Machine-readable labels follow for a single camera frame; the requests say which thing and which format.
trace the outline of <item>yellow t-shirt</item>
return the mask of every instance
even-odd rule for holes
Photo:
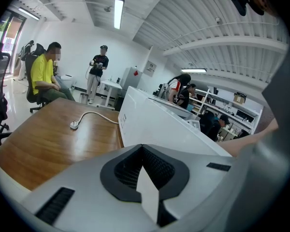
[[[31,80],[33,87],[33,94],[39,93],[37,89],[35,89],[37,81],[45,81],[47,83],[52,83],[51,77],[54,75],[53,73],[53,61],[49,60],[47,62],[45,55],[40,55],[34,62],[31,68]]]

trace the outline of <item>fluorescent light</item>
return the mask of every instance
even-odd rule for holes
[[[206,69],[182,69],[184,73],[206,73]]]
[[[21,11],[22,13],[26,14],[26,15],[31,16],[33,19],[40,20],[39,17],[35,16],[34,14],[30,13],[27,10],[24,10],[23,8],[18,8],[18,10]]]
[[[114,28],[120,29],[122,11],[124,8],[124,0],[115,0],[115,9],[114,9]]]

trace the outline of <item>doorway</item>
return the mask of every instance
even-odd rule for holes
[[[0,19],[0,42],[3,43],[2,52],[11,55],[11,61],[6,74],[11,74],[15,46],[20,36],[26,18],[10,10],[6,10]]]

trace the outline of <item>ceiling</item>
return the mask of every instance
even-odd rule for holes
[[[125,0],[121,30],[114,29],[114,0],[18,1],[48,21],[93,24],[146,48],[155,45],[179,69],[206,68],[206,75],[259,89],[270,82],[289,43],[281,20],[250,7],[240,16],[231,0]]]

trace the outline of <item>cardboard box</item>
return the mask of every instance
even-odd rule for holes
[[[234,95],[234,102],[237,102],[239,104],[244,104],[245,103],[245,98],[239,95]]]

